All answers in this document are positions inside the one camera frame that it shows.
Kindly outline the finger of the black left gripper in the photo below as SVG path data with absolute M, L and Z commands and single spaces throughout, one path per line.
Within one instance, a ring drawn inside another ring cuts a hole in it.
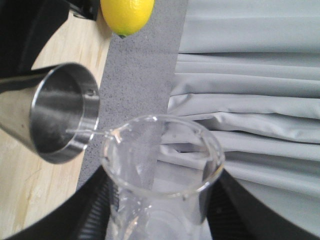
M 0 76 L 31 70 L 51 36 L 69 13 L 95 21 L 98 0 L 2 0 L 0 2 Z

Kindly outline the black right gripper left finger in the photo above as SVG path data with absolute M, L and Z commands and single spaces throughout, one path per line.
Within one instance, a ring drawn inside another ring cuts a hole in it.
M 100 166 L 50 214 L 8 240 L 104 240 L 110 217 L 109 177 Z

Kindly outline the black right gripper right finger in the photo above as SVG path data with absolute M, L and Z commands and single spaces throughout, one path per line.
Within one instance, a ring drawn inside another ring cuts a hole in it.
M 210 187 L 206 217 L 214 240 L 317 240 L 275 213 L 226 170 Z

